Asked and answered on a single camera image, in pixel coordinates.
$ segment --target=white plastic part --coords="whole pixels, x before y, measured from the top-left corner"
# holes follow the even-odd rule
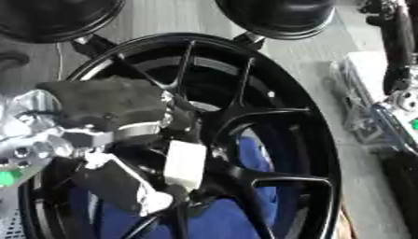
[[[202,183],[205,160],[205,146],[172,141],[164,168],[165,182],[183,186],[188,191],[198,189]]]

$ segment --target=machine part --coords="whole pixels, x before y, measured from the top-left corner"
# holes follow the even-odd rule
[[[317,35],[332,21],[334,0],[216,0],[224,14],[249,32],[277,39]]]
[[[59,123],[67,128],[92,124],[98,132],[116,132],[126,125],[161,121],[167,108],[159,87],[121,77],[47,82],[38,88],[62,104]]]
[[[249,47],[250,49],[261,50],[264,46],[264,42],[266,41],[266,37],[246,32],[235,36],[233,40]]]
[[[100,54],[114,48],[117,44],[99,35],[85,35],[74,39],[71,44],[76,52],[86,55],[90,58],[97,57]]]
[[[138,169],[113,154],[86,153],[85,160],[73,176],[76,183],[125,211],[146,217],[173,202],[173,196],[156,191]]]
[[[30,43],[69,41],[93,33],[117,17],[124,0],[6,0],[0,34]]]
[[[418,108],[418,89],[408,89],[406,91],[395,91],[389,98],[398,107],[414,112]]]
[[[29,91],[0,104],[0,173],[2,187],[16,188],[45,168],[53,157],[73,150],[53,120],[59,102],[46,91]]]
[[[415,28],[412,20],[416,11],[410,10],[405,0],[373,1],[365,8],[368,23],[382,29],[388,67],[383,82],[384,93],[405,91],[414,78],[416,65]]]
[[[408,116],[405,110],[396,110],[386,103],[373,105],[371,113],[399,150],[418,155],[418,134],[413,129],[412,119],[408,120],[411,115]]]
[[[206,150],[203,145],[172,141],[164,166],[165,182],[181,185],[187,191],[197,190],[203,180]]]
[[[114,61],[119,55],[124,56],[124,66]],[[206,160],[202,184],[195,190],[201,199],[194,197],[194,193],[190,194],[190,204],[210,204],[218,198],[232,199],[243,209],[261,238],[284,238],[298,211],[300,196],[309,195],[306,204],[309,213],[303,220],[299,237],[331,237],[340,206],[341,172],[337,153],[318,108],[284,69],[259,52],[227,39],[196,34],[154,35],[112,48],[80,67],[68,80],[125,75],[126,65],[132,69],[129,72],[132,73],[131,78],[146,79],[169,89],[175,85],[169,90],[174,96],[175,105],[183,104],[189,112],[196,114],[196,122],[202,122],[201,128],[196,127],[199,129],[198,135],[202,135],[199,139],[207,142],[208,150],[213,147],[226,150],[227,161],[213,158],[212,152],[208,152],[210,158]],[[138,77],[140,74],[136,70],[146,72],[152,79]],[[274,99],[268,96],[269,91],[275,92]],[[235,104],[231,103],[232,99],[236,99]],[[188,101],[213,105],[219,110],[205,111],[190,106]],[[236,139],[245,127],[251,127],[259,136],[271,155],[274,168],[280,171],[263,173],[239,164]],[[152,168],[149,172],[162,172],[164,149],[170,137],[175,140],[186,133],[167,134],[155,145],[119,145],[110,148],[109,152],[126,161]],[[61,163],[64,162],[52,164],[21,187],[23,225],[28,235],[42,236],[52,232],[59,238],[82,237],[82,232],[77,228],[57,223],[68,221],[60,218],[70,219],[68,212],[74,209],[68,204],[69,190],[74,187],[72,182],[55,187],[63,182],[64,172],[68,170],[68,166]],[[147,176],[150,182],[161,181],[159,173]],[[280,217],[277,217],[280,227],[267,225],[260,213],[255,188],[262,187],[280,188]],[[36,194],[35,189],[56,190],[44,190],[45,194]],[[115,196],[109,187],[105,187],[104,191]],[[49,206],[46,206],[46,200],[36,200],[41,198],[49,198]],[[181,205],[173,208],[173,211],[179,216],[175,218],[180,219],[174,221],[177,232],[183,233],[174,236],[184,238],[187,228],[182,225],[186,225],[189,204]]]

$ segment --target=bolt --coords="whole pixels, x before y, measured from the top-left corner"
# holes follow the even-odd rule
[[[269,92],[267,93],[267,95],[268,95],[270,98],[274,98],[274,97],[276,97],[276,93],[275,93],[274,91],[269,91]]]
[[[0,159],[0,167],[6,167],[10,163],[10,160],[7,158]]]
[[[19,168],[27,168],[29,167],[30,163],[28,161],[22,161],[18,163]]]
[[[31,150],[27,147],[20,147],[15,149],[15,156],[19,159],[24,159],[29,156]]]

